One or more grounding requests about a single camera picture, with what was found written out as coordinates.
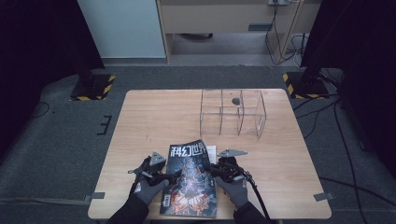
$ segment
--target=gray carpet floor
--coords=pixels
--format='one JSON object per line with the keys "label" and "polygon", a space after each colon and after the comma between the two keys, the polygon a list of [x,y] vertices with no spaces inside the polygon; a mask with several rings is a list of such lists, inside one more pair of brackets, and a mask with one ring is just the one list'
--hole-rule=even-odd
{"label": "gray carpet floor", "polygon": [[[286,89],[282,75],[296,67],[269,66],[128,66],[108,67],[96,74],[116,76],[109,95],[102,101],[69,101],[78,76],[48,85],[32,118],[27,122],[5,162],[0,166],[0,199],[51,198],[82,202],[95,189],[125,93],[146,89]],[[327,85],[329,92],[335,93]],[[313,100],[295,110],[296,117],[319,110],[337,100]],[[290,99],[293,107],[305,100]],[[357,184],[396,203],[396,180],[374,152],[361,150],[360,141],[346,112],[337,105]],[[100,124],[112,116],[106,135]],[[334,106],[298,118],[308,150],[320,177],[353,184],[351,167],[337,128]],[[332,217],[327,220],[283,220],[283,223],[363,223],[352,187],[320,180]],[[396,207],[360,190],[367,223],[395,223]],[[0,223],[95,223],[88,218],[89,205],[48,203],[0,203]],[[186,223],[152,221],[153,223]]]}

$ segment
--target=black sleeve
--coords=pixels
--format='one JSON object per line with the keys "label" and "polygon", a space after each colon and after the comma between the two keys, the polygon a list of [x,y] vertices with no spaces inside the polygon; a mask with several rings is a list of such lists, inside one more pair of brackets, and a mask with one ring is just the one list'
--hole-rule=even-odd
{"label": "black sleeve", "polygon": [[233,213],[236,224],[271,224],[251,203],[245,203]]}
{"label": "black sleeve", "polygon": [[148,206],[132,195],[109,220],[108,224],[142,224],[149,214]]}

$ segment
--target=black and yellow hazard tape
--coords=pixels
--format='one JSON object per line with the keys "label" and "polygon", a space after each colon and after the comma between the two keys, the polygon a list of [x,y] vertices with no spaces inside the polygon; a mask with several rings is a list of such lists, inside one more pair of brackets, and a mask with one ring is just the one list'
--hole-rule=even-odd
{"label": "black and yellow hazard tape", "polygon": [[290,82],[288,74],[283,74],[283,80],[285,81],[286,87],[291,99],[325,99],[326,97],[319,94],[298,94],[295,92],[293,85]]}
{"label": "black and yellow hazard tape", "polygon": [[89,96],[89,95],[79,95],[72,97],[72,101],[90,101],[90,100],[104,100],[106,99],[108,93],[110,92],[111,86],[113,85],[114,79],[116,76],[109,76],[108,81],[104,87],[103,93],[100,95]]}

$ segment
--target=pole base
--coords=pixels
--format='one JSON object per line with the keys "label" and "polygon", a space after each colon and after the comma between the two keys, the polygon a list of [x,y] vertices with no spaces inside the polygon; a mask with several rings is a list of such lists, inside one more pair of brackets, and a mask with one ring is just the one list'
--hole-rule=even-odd
{"label": "pole base", "polygon": [[314,85],[306,86],[302,82],[303,74],[302,72],[288,72],[283,75],[291,99],[319,98],[321,95],[323,98],[329,97],[329,92],[320,79],[316,79]]}
{"label": "pole base", "polygon": [[70,98],[73,101],[103,100],[107,97],[115,76],[113,75],[92,75],[95,81],[94,88],[86,88],[79,79]]}

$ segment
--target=cover illustration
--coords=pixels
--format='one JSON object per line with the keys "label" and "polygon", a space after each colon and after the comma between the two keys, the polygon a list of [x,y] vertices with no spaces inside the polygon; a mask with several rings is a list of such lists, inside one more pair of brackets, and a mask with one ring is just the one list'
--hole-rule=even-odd
{"label": "cover illustration", "polygon": [[176,183],[163,190],[160,214],[187,217],[215,217],[216,185],[205,168],[210,166],[202,140],[169,147],[166,173],[181,170]]}

